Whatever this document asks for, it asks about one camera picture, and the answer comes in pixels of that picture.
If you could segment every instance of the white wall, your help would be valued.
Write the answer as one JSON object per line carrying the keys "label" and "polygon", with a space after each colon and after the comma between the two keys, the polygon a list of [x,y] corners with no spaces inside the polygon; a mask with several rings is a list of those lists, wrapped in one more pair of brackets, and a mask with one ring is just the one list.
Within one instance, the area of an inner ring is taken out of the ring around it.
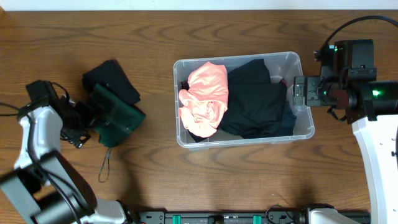
{"label": "white wall", "polygon": [[398,0],[0,0],[5,11],[398,9]]}

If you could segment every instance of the green connector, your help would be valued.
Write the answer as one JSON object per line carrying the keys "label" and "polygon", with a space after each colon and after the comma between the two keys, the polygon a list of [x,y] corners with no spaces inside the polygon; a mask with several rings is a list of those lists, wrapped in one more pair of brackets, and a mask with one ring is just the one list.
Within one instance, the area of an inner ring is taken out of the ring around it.
{"label": "green connector", "polygon": [[181,224],[181,216],[180,215],[173,216],[173,224]]}
{"label": "green connector", "polygon": [[253,216],[253,224],[261,224],[261,216],[260,215]]}

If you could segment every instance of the green led light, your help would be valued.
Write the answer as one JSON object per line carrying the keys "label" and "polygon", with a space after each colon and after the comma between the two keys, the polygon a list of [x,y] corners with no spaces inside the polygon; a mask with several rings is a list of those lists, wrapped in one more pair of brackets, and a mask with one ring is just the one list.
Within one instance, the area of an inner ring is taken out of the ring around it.
{"label": "green led light", "polygon": [[380,92],[380,91],[373,90],[373,96],[378,96],[378,95],[380,95],[380,94],[381,94],[381,92]]}

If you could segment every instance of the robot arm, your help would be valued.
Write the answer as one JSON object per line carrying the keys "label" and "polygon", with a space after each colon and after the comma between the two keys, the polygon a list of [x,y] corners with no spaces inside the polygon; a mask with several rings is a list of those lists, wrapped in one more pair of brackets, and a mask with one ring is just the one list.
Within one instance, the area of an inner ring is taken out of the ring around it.
{"label": "robot arm", "polygon": [[[78,137],[86,137],[84,130],[63,125],[68,114],[78,118],[78,113],[65,110],[64,101],[58,101],[51,83],[36,81],[27,86],[28,91],[32,86],[44,97],[35,99],[35,93],[29,93],[32,103],[19,112],[18,120],[24,131],[21,153],[15,170],[1,178],[2,191],[26,223],[127,222],[128,211],[117,201],[97,199],[90,185],[60,154],[61,135],[75,146],[84,143],[80,138],[70,137],[76,133]],[[43,90],[38,86],[45,87],[45,91],[38,91]],[[36,200],[33,194],[45,185],[53,185],[56,191]]]}
{"label": "robot arm", "polygon": [[[347,22],[340,29],[365,19],[382,19],[398,27],[398,22],[382,16],[366,16]],[[376,81],[372,40],[343,40],[329,46],[328,38],[315,51],[322,64],[320,76],[295,77],[294,105],[330,106],[338,121],[347,120],[361,148],[371,198],[372,223],[398,223],[398,83]],[[346,115],[338,118],[334,109]],[[309,211],[310,223],[347,223],[328,209]]]}
{"label": "robot arm", "polygon": [[397,127],[397,114],[353,123],[368,180],[372,223],[398,223]]}

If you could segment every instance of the dark green cloth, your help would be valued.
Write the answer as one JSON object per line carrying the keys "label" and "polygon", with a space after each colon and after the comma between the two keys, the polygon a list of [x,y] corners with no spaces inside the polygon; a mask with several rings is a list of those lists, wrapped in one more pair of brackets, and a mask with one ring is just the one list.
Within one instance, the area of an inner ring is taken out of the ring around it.
{"label": "dark green cloth", "polygon": [[100,134],[99,143],[106,147],[121,144],[146,117],[100,84],[95,85],[88,104],[96,113],[92,126]]}

